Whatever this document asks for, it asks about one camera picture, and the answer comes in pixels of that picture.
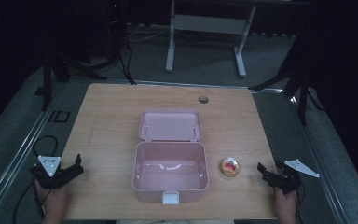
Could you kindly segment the person's right hand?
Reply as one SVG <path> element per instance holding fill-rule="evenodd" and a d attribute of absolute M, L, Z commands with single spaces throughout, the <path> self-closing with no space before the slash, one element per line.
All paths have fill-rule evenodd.
<path fill-rule="evenodd" d="M 274 207 L 277 217 L 296 217 L 297 195 L 295 191 L 283 193 L 283 190 L 275 187 Z"/>

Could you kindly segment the white metal desk frame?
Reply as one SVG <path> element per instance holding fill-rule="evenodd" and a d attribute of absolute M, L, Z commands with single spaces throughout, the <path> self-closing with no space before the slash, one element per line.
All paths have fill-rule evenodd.
<path fill-rule="evenodd" d="M 241 42 L 234 50 L 235 61 L 237 65 L 239 77 L 246 77 L 246 69 L 243 61 L 242 53 L 247 36 L 249 34 L 256 6 L 251 6 L 246 19 L 230 19 L 204 17 L 194 15 L 183 15 L 175 12 L 176 0 L 171 0 L 170 13 L 170 39 L 167 52 L 165 71 L 170 73 L 173 70 L 174 53 L 175 53 L 175 31 L 193 31 L 218 33 L 227 35 L 240 35 Z"/>

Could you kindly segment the dark equipment tower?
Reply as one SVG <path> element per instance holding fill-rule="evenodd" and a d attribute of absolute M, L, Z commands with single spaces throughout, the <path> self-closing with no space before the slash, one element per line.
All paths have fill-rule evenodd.
<path fill-rule="evenodd" d="M 107 53 L 108 60 L 117 60 L 124 46 L 126 22 L 124 0 L 103 0 L 107 22 Z"/>

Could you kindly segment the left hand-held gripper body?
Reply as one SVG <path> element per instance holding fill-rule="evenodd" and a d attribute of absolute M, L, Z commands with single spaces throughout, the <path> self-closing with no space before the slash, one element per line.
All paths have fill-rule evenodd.
<path fill-rule="evenodd" d="M 30 172 L 43 189 L 58 189 L 76 177 L 75 166 L 61 168 L 61 157 L 39 155 L 37 159 L 38 164 Z"/>

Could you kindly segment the black tripod stand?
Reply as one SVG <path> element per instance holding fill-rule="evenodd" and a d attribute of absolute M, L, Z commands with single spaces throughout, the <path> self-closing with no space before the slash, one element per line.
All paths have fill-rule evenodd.
<path fill-rule="evenodd" d="M 95 70 L 104 68 L 111 63 L 112 61 L 107 60 L 92 66 L 86 66 L 71 59 L 69 56 L 63 54 L 62 52 L 57 51 L 54 53 L 47 53 L 43 60 L 43 85 L 38 87 L 35 92 L 35 95 L 40 95 L 43 97 L 43 105 L 41 110 L 46 111 L 52 100 L 52 73 L 55 75 L 63 76 L 64 80 L 68 80 L 69 75 L 66 75 L 63 70 L 64 67 L 69 64 L 86 76 L 94 79 L 105 80 L 105 77 L 96 74 Z"/>
<path fill-rule="evenodd" d="M 312 70 L 313 65 L 310 60 L 305 60 L 300 63 L 283 63 L 275 77 L 261 84 L 249 87 L 249 90 L 262 91 L 272 84 L 278 83 L 284 79 L 288 79 L 282 90 L 282 94 L 285 97 L 292 98 L 297 92 L 299 92 L 297 115 L 301 123 L 306 125 L 306 107 L 308 96 L 310 96 L 310 99 L 318 109 L 324 109 L 310 92 L 310 77 Z"/>

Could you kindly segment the pink plastic box with lid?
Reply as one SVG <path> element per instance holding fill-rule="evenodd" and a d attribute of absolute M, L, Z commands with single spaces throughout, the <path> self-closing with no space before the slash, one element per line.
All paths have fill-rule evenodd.
<path fill-rule="evenodd" d="M 199 112 L 147 108 L 138 135 L 132 178 L 138 200 L 164 205 L 199 201 L 209 187 Z"/>

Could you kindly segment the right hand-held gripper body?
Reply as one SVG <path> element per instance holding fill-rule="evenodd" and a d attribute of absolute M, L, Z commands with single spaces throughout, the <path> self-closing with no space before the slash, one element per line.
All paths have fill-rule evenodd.
<path fill-rule="evenodd" d="M 275 161 L 275 164 L 281 172 L 278 175 L 270 175 L 269 184 L 272 187 L 278 187 L 284 194 L 299 190 L 301 185 L 301 178 L 299 174 L 310 175 L 316 178 L 320 177 L 319 173 L 310 169 L 299 159 L 291 161 Z"/>

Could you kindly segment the person's left hand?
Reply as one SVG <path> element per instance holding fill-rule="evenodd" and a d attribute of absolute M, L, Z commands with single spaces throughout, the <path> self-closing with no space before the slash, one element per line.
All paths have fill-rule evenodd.
<path fill-rule="evenodd" d="M 58 189 L 43 189 L 38 181 L 35 181 L 38 199 L 44 210 L 44 217 L 61 217 L 64 218 L 68 203 L 69 190 L 64 185 Z"/>

